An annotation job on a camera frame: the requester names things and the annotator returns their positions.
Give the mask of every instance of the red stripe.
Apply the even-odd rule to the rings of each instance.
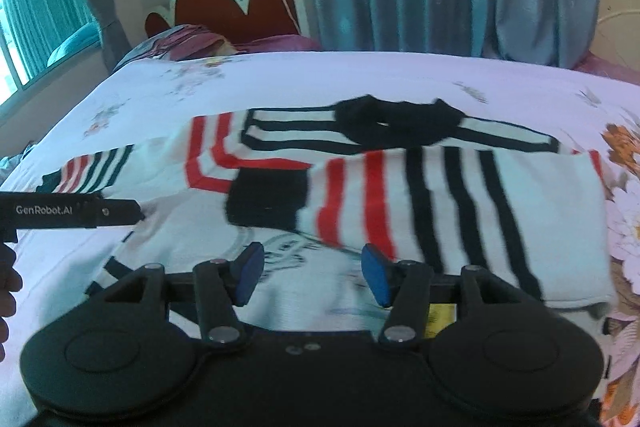
[[[284,158],[269,158],[265,160],[244,160],[225,150],[225,138],[231,129],[232,113],[226,112],[218,117],[218,127],[216,129],[216,142],[211,148],[211,157],[216,165],[225,169],[239,169],[241,167],[252,167],[255,169],[281,169],[298,171],[307,169],[310,163],[287,160]]]
[[[318,211],[318,236],[332,247],[340,245],[338,219],[344,199],[344,159],[334,158],[326,164],[326,199]]]
[[[598,177],[600,181],[604,184],[604,175],[602,174],[602,164],[600,163],[600,154],[598,151],[589,151],[589,156],[591,157],[591,163],[593,164],[593,168],[596,169]]]
[[[231,187],[231,181],[219,180],[204,176],[200,171],[198,157],[202,153],[202,139],[204,136],[204,128],[206,117],[196,116],[191,120],[191,134],[189,137],[189,150],[187,162],[184,165],[185,174],[187,175],[187,183],[190,187],[208,190],[210,192],[222,192],[226,194]]]
[[[365,153],[364,222],[369,243],[376,245],[389,259],[395,259],[396,249],[389,237],[386,220],[384,168],[385,155],[383,151]]]
[[[69,160],[66,163],[66,165],[63,167],[63,172],[64,172],[64,175],[62,176],[62,181],[60,182],[58,187],[56,187],[54,192],[64,192],[66,186],[69,184],[69,181],[71,181],[71,178],[73,178],[74,174],[76,174],[75,158],[73,158],[72,160]]]
[[[76,188],[78,188],[78,185],[80,184],[80,180],[82,179],[82,175],[84,174],[84,170],[86,169],[87,165],[89,165],[89,156],[87,155],[80,156],[80,166],[78,168],[78,172],[76,172],[74,182],[68,188],[67,192],[73,192],[74,190],[76,190]]]

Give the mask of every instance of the cable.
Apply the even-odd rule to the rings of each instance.
[[[284,4],[284,8],[287,11],[287,15],[291,19],[291,22],[293,22],[293,25],[296,27],[296,31],[298,32],[298,35],[302,35],[302,33],[300,32],[300,26],[298,26],[298,23],[296,22],[296,20],[293,17],[293,14],[291,13],[291,10],[289,8],[289,3],[287,2],[287,0],[282,0],[282,3]]]

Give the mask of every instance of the window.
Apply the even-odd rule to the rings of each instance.
[[[0,104],[97,40],[85,0],[0,0]]]

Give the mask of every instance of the human hand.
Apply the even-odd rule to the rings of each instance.
[[[9,339],[9,326],[2,317],[15,315],[15,299],[10,292],[20,291],[22,277],[14,270],[15,251],[0,243],[0,362],[4,360],[4,344]]]

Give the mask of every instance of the red headboard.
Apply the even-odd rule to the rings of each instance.
[[[180,24],[204,24],[239,44],[275,35],[308,36],[303,0],[170,0],[145,21],[146,34],[157,35]]]

